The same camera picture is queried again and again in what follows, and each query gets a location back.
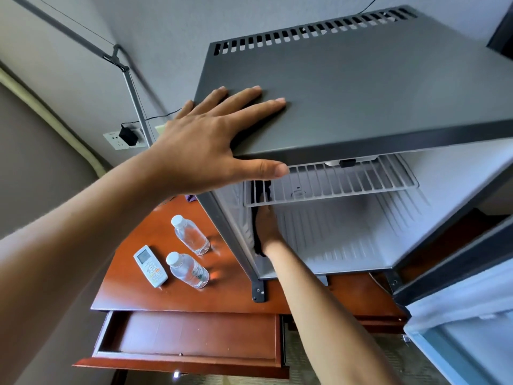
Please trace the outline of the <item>black power adapter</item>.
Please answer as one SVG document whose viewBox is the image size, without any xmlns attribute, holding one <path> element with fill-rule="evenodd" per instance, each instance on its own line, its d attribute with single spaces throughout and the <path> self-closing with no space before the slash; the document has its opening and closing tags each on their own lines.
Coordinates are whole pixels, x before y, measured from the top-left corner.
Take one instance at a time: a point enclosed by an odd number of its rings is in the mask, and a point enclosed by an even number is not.
<svg viewBox="0 0 513 385">
<path fill-rule="evenodd" d="M 129 147 L 136 146 L 139 141 L 138 134 L 129 127 L 125 127 L 124 125 L 121 125 L 118 136 Z"/>
</svg>

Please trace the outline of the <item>clear plastic water bottle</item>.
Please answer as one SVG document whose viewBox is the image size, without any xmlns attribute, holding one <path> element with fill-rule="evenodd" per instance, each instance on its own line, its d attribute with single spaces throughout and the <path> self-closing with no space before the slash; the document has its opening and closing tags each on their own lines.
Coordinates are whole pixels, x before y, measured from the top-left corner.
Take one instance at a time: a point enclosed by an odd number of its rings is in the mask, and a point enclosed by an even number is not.
<svg viewBox="0 0 513 385">
<path fill-rule="evenodd" d="M 166 263 L 177 279 L 197 290 L 202 289 L 209 282 L 208 270 L 188 254 L 170 252 L 166 257 Z"/>
<path fill-rule="evenodd" d="M 172 217 L 171 224 L 178 239 L 196 255 L 202 256 L 209 251 L 209 239 L 198 229 L 193 221 L 177 214 Z"/>
</svg>

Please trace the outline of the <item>grey fridge door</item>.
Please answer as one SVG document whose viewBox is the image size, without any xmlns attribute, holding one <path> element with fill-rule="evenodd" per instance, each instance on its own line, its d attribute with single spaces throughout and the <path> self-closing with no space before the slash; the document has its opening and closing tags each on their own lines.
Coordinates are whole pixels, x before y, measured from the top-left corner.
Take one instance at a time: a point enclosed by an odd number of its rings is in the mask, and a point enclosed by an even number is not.
<svg viewBox="0 0 513 385">
<path fill-rule="evenodd" d="M 393 294 L 452 385 L 513 385 L 513 215 Z"/>
</svg>

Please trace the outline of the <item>wooden desk drawer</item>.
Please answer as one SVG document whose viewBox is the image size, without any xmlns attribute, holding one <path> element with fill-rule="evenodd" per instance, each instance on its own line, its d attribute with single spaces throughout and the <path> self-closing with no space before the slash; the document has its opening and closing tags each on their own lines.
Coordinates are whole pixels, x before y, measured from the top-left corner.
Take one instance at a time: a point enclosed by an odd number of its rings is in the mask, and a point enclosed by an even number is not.
<svg viewBox="0 0 513 385">
<path fill-rule="evenodd" d="M 275 314 L 110 311 L 92 356 L 73 366 L 289 378 Z"/>
</svg>

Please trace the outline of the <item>white remote control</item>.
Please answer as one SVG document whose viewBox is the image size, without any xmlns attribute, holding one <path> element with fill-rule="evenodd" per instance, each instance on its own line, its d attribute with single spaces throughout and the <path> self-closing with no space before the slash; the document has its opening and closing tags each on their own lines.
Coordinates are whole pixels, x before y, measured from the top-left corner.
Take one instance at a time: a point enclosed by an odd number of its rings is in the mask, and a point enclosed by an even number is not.
<svg viewBox="0 0 513 385">
<path fill-rule="evenodd" d="M 145 245 L 133 256 L 143 275 L 154 288 L 160 288 L 167 280 L 168 275 L 150 247 Z"/>
</svg>

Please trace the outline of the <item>grey mini fridge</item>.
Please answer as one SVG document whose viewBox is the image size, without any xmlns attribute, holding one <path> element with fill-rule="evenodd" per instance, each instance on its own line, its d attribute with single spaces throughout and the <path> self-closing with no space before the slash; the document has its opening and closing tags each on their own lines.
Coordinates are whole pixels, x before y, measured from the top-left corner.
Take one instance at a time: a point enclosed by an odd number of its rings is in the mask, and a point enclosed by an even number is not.
<svg viewBox="0 0 513 385">
<path fill-rule="evenodd" d="M 195 103 L 221 85 L 263 87 L 286 108 L 237 135 L 237 159 L 288 167 L 400 154 L 419 187 L 272 205 L 317 276 L 387 271 L 513 174 L 513 61 L 408 5 L 211 43 Z M 254 252 L 246 181 L 197 196 L 250 279 L 277 274 Z"/>
</svg>

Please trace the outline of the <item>white wall socket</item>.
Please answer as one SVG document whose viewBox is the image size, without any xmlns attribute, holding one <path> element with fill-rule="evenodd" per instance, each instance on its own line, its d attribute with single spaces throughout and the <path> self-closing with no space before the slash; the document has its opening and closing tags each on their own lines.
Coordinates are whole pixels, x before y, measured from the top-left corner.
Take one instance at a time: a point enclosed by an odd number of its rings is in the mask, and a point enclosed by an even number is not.
<svg viewBox="0 0 513 385">
<path fill-rule="evenodd" d="M 113 147 L 114 150 L 129 150 L 129 149 L 148 147 L 141 130 L 136 128 L 136 129 L 132 129 L 132 131 L 138 137 L 138 141 L 133 146 L 128 145 L 125 141 L 123 141 L 121 139 L 121 137 L 119 136 L 119 133 L 120 133 L 119 130 L 104 133 L 103 137 Z"/>
</svg>

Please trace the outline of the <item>reddish wooden desk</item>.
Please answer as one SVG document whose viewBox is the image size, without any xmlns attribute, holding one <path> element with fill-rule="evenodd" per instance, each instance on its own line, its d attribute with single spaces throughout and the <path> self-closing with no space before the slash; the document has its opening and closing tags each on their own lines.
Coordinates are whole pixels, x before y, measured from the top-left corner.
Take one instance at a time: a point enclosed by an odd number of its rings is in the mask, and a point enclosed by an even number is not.
<svg viewBox="0 0 513 385">
<path fill-rule="evenodd" d="M 172 276 L 162 287 L 154 288 L 133 258 L 145 245 L 152 249 L 163 265 L 169 252 L 188 252 L 172 230 L 170 219 L 175 214 L 191 218 L 207 234 L 213 247 L 204 256 L 195 257 L 210 274 L 207 286 L 200 290 Z M 327 288 L 368 330 L 390 333 L 403 330 L 406 313 L 369 274 L 333 275 L 327 277 L 327 282 Z M 277 280 L 266 281 L 264 292 L 266 301 L 256 303 L 250 279 L 203 208 L 198 202 L 189 203 L 179 196 L 152 211 L 121 243 L 91 309 L 290 314 Z"/>
</svg>

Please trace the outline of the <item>black cleaning cloth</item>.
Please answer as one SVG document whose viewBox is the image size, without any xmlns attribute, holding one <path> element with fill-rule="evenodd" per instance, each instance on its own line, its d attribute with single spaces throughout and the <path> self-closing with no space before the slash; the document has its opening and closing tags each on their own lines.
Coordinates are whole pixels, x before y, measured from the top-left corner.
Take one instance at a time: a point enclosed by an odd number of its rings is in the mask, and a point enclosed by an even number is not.
<svg viewBox="0 0 513 385">
<path fill-rule="evenodd" d="M 254 239 L 254 252 L 257 255 L 260 255 L 264 258 L 266 258 L 266 255 L 262 252 L 261 248 L 261 242 L 257 234 L 257 228 L 256 228 L 256 217 L 258 213 L 259 206 L 257 205 L 261 201 L 265 201 L 265 199 L 269 200 L 270 197 L 270 186 L 271 181 L 254 181 L 251 185 L 251 202 L 255 204 L 251 207 L 251 213 L 252 213 L 252 232 L 253 232 L 253 239 Z"/>
</svg>

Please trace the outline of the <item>dark furniture panel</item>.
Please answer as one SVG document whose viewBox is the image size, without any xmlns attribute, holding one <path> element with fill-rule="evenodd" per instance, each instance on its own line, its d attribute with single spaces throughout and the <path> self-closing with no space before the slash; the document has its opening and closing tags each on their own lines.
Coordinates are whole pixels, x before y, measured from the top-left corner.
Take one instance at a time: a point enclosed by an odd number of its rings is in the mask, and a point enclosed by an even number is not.
<svg viewBox="0 0 513 385">
<path fill-rule="evenodd" d="M 513 61 L 513 1 L 486 47 Z"/>
</svg>

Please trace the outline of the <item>person's left forearm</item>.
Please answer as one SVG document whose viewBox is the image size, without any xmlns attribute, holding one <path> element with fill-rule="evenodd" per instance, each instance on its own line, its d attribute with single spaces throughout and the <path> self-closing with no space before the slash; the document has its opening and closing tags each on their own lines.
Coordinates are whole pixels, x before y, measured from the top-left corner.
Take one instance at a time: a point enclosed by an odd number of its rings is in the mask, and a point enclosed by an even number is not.
<svg viewBox="0 0 513 385">
<path fill-rule="evenodd" d="M 90 279 L 165 198 L 154 153 L 0 240 L 0 385 L 17 381 Z"/>
</svg>

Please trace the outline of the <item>grey metal floor lamp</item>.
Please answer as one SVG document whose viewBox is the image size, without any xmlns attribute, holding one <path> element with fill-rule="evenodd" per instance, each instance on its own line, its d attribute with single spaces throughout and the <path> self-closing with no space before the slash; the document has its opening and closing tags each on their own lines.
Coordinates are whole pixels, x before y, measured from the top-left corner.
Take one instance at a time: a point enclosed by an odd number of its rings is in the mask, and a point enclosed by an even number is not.
<svg viewBox="0 0 513 385">
<path fill-rule="evenodd" d="M 123 64 L 118 57 L 119 51 L 122 49 L 122 47 L 119 44 L 113 45 L 112 54 L 108 54 L 107 52 L 103 51 L 101 48 L 99 48 L 97 45 L 93 44 L 86 38 L 82 37 L 77 32 L 73 31 L 54 17 L 50 16 L 45 11 L 38 8 L 36 5 L 32 4 L 28 0 L 12 0 L 17 5 L 24 8 L 26 11 L 30 12 L 32 15 L 38 17 L 48 25 L 52 26 L 77 44 L 81 45 L 83 48 L 87 49 L 89 52 L 93 53 L 97 57 L 107 61 L 110 64 L 115 65 L 121 72 L 123 73 L 123 77 L 125 79 L 133 106 L 135 108 L 135 111 L 138 116 L 138 122 L 140 124 L 140 127 L 142 129 L 142 133 L 144 135 L 144 140 L 147 145 L 147 147 L 151 147 L 153 145 L 153 139 L 151 131 L 148 127 L 147 121 L 144 118 L 144 111 L 143 107 L 141 105 L 141 102 L 139 100 L 139 96 L 136 90 L 136 87 L 134 85 L 131 71 L 128 65 Z"/>
</svg>

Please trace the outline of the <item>person's right forearm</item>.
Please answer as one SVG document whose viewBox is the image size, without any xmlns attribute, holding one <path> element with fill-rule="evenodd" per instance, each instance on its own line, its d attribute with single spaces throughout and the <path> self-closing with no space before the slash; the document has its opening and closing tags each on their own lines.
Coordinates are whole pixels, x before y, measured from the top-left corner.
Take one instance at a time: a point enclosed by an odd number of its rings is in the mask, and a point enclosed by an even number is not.
<svg viewBox="0 0 513 385">
<path fill-rule="evenodd" d="M 321 385 L 403 385 L 374 338 L 283 239 L 262 240 Z"/>
</svg>

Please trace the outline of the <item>beige wall trim strip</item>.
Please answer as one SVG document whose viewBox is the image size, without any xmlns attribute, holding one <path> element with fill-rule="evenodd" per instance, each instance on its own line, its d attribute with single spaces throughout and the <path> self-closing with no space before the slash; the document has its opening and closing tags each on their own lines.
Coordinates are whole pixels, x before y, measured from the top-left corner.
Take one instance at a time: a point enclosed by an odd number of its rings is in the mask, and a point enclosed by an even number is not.
<svg viewBox="0 0 513 385">
<path fill-rule="evenodd" d="M 10 76 L 0 66 L 0 83 L 17 96 L 23 103 L 25 103 L 34 113 L 36 113 L 50 128 L 52 128 L 60 137 L 67 142 L 81 157 L 83 157 L 88 164 L 93 168 L 96 175 L 101 178 L 107 173 L 103 164 L 98 160 L 95 155 L 75 137 L 65 125 L 52 114 L 52 112 L 45 107 L 45 105 L 37 99 L 32 93 L 29 92 L 20 82 L 14 77 Z"/>
</svg>

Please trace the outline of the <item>person's right hand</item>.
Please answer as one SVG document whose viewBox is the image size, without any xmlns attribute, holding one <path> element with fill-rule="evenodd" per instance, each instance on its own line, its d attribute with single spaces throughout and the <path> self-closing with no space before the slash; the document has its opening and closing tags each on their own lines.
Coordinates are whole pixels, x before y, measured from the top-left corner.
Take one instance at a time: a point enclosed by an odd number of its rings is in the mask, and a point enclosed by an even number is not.
<svg viewBox="0 0 513 385">
<path fill-rule="evenodd" d="M 278 246 L 285 243 L 285 239 L 279 232 L 278 220 L 277 223 L 255 222 L 257 234 L 261 242 L 262 252 L 266 255 L 266 257 L 271 257 Z"/>
</svg>

